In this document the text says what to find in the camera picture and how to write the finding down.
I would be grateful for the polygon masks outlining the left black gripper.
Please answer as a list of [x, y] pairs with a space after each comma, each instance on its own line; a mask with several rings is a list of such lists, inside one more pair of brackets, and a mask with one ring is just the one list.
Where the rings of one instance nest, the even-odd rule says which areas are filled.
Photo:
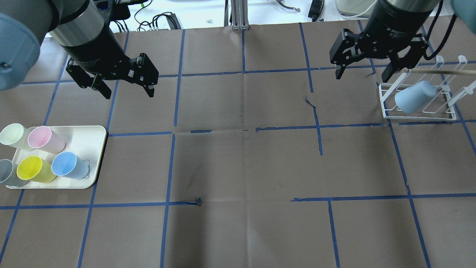
[[93, 87], [105, 99], [111, 99], [112, 90], [103, 80], [124, 80], [144, 87], [148, 97], [154, 97], [159, 72], [151, 59], [146, 53], [135, 58], [127, 56], [108, 27], [92, 41], [73, 47], [64, 45], [63, 49], [74, 61], [67, 65], [67, 73], [79, 87]]

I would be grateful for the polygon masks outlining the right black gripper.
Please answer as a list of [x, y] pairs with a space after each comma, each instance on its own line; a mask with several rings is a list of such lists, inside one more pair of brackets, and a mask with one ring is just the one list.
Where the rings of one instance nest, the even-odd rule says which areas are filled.
[[421, 60], [428, 44], [419, 34], [430, 16], [430, 2], [376, 2], [361, 33], [342, 29], [329, 51], [335, 65], [335, 78], [343, 70], [364, 58], [389, 59], [385, 82], [403, 68], [413, 68]]

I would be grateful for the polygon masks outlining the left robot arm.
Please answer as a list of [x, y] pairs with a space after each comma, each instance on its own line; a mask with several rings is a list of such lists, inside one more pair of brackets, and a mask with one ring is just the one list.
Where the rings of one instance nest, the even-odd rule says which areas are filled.
[[145, 53], [126, 56], [109, 28], [113, 0], [106, 0], [105, 7], [99, 0], [2, 0], [0, 7], [1, 90], [24, 82], [50, 34], [68, 53], [65, 69], [79, 87], [110, 99], [105, 81], [122, 80], [154, 96], [159, 71]]

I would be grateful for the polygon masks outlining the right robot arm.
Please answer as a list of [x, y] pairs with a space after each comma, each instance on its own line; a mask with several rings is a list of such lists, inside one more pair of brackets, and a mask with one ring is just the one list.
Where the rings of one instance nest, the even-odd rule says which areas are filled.
[[442, 0], [378, 0], [364, 30], [355, 34], [342, 29], [329, 51], [330, 62], [335, 64], [335, 77], [340, 79], [352, 63], [364, 58], [389, 59], [381, 77], [387, 82], [403, 68], [415, 68], [424, 58], [433, 59], [445, 46], [457, 18], [475, 33], [475, 1], [452, 0], [453, 16], [440, 46], [427, 55], [431, 30], [419, 34], [421, 26], [435, 7], [442, 8]]

